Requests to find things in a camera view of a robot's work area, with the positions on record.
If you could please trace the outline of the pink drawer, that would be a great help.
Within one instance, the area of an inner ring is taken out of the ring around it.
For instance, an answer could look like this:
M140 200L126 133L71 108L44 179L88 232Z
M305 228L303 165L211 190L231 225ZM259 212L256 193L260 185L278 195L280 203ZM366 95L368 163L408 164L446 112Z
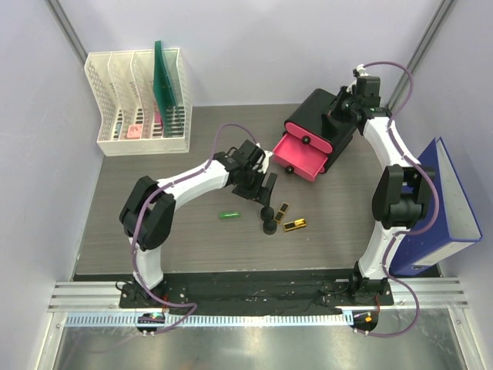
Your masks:
M322 153L286 133L273 149L273 158L287 173L293 173L314 182L319 174L326 173L330 154Z
M307 145L311 145L322 153L330 154L333 151L333 147L331 143L326 141L325 139L307 131L301 126L298 126L295 123L287 122L284 125L285 130L292 136L300 139L303 143Z

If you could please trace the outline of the black pink drawer organizer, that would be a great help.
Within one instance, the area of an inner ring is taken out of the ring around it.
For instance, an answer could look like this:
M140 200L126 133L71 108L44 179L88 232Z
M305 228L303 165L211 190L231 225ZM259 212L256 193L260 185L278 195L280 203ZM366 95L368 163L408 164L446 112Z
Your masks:
M335 95L315 89L285 121L295 123L331 143L333 151L328 157L327 171L352 140L354 133L351 127L330 117L330 104L335 99Z

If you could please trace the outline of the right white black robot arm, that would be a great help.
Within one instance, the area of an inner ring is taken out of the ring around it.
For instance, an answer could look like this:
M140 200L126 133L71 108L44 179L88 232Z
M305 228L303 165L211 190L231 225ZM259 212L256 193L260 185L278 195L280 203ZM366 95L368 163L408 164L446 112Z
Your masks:
M389 294L390 263L401 241L426 218L430 202L438 197L432 187L435 171L421 167L400 138L391 112L381 107L380 84L376 76L357 74L350 86L340 89L330 112L359 130L382 167L371 202L374 230L343 289L352 304L371 304Z

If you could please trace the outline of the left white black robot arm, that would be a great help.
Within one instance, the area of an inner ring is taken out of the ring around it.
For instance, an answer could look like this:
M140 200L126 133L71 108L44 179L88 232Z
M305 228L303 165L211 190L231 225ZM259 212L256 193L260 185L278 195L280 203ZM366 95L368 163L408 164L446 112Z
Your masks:
M249 140L228 152L214 153L199 166L174 177L153 180L141 177L120 215L131 245L137 298L149 308L163 302L166 284L161 268L161 247L168 238L175 212L206 193L231 186L232 193L263 206L263 232L277 231L270 198L277 181L268 168L273 153Z

